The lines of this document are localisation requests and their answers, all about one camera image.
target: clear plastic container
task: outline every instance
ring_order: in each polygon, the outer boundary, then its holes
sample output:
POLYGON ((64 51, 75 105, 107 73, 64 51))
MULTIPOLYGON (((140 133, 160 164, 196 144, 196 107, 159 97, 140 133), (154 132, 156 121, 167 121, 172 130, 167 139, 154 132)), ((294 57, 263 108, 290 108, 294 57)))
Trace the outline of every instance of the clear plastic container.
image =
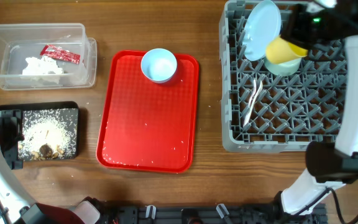
POLYGON ((3 90, 86 88, 95 83, 96 41, 83 24, 0 25, 0 87, 3 90), (47 44, 80 54, 80 64, 56 60, 64 74, 22 75, 27 57, 40 56, 47 44))

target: red wrapper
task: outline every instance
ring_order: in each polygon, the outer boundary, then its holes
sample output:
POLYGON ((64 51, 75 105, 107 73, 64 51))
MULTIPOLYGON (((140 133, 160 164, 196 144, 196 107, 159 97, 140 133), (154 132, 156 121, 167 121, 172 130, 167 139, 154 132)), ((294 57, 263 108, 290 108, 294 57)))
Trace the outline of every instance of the red wrapper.
POLYGON ((63 50, 61 47, 56 47, 52 44, 48 44, 42 49, 40 55, 45 55, 53 59, 64 60, 67 62, 80 63, 81 56, 79 54, 71 53, 67 50, 63 50))

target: yellow cup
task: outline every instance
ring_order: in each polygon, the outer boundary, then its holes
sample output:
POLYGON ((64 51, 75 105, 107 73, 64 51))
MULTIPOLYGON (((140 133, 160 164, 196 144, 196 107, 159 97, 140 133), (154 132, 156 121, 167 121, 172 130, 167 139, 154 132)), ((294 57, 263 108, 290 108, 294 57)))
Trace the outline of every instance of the yellow cup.
POLYGON ((276 37, 266 48, 266 58, 274 64, 289 62, 307 55, 308 50, 291 44, 280 36, 276 37))

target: utensil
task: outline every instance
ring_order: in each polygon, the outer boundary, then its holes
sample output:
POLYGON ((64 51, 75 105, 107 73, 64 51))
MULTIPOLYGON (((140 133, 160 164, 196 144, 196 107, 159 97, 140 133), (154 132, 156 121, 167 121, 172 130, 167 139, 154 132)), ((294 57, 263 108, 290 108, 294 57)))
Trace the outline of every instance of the utensil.
POLYGON ((242 44, 246 45, 244 55, 247 59, 256 61, 263 58, 266 47, 280 34, 280 29, 279 8, 271 0, 264 0, 256 5, 244 27, 246 36, 242 44))
POLYGON ((246 114, 246 118, 244 120, 244 123, 242 124, 242 127, 244 127, 246 124, 248 124, 249 119, 250 119, 251 114, 252 114, 252 110, 253 110, 254 105, 255 105, 255 101, 258 98, 258 95, 262 91, 263 87, 264 87, 263 83, 262 83, 262 81, 260 81, 259 88, 258 88, 258 90, 256 90, 256 80, 254 80, 254 89, 252 90, 252 94, 251 94, 251 96, 250 96, 250 98, 248 100, 249 111, 246 114))

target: black tray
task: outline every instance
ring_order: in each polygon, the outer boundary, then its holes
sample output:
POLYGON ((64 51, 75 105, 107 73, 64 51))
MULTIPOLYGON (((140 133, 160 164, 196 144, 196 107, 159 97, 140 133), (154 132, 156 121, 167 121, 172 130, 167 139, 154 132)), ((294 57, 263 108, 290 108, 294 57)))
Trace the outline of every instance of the black tray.
MULTIPOLYGON (((78 107, 78 105, 73 102, 73 101, 63 101, 63 102, 50 102, 50 103, 29 103, 29 104, 20 104, 20 105, 1 105, 0 106, 0 119, 4 118, 7 119, 9 117, 16 117, 16 119, 18 120, 18 129, 19 132, 22 134, 23 131, 23 127, 26 125, 24 124, 26 122, 27 126, 30 126, 32 124, 32 119, 34 119, 34 115, 33 114, 40 114, 41 112, 39 111, 43 111, 43 110, 51 110, 48 111, 48 115, 47 116, 51 116, 51 114, 49 113, 53 113, 54 110, 60 110, 60 116, 57 117, 59 119, 59 122, 67 122, 67 127, 65 129, 69 130, 69 129, 75 129, 76 128, 76 139, 75 139, 75 144, 73 144, 72 148, 70 149, 71 154, 70 155, 62 155, 62 157, 58 157, 56 159, 73 159, 78 155, 78 141, 79 141, 79 133, 78 130, 80 129, 79 125, 79 118, 80 118, 80 109, 78 107), (74 111, 62 111, 60 109, 76 109, 74 111), (63 118, 64 115, 67 115, 67 113, 73 114, 74 115, 74 119, 72 120, 72 122, 68 123, 68 121, 65 121, 63 118)), ((2 151, 2 153, 4 154, 4 157, 6 158, 8 164, 10 163, 9 161, 30 161, 32 160, 32 155, 23 155, 21 154, 20 158, 19 158, 19 150, 17 147, 17 144, 13 145, 10 150, 5 150, 2 151)), ((21 169, 20 164, 16 165, 17 168, 16 169, 21 169)))

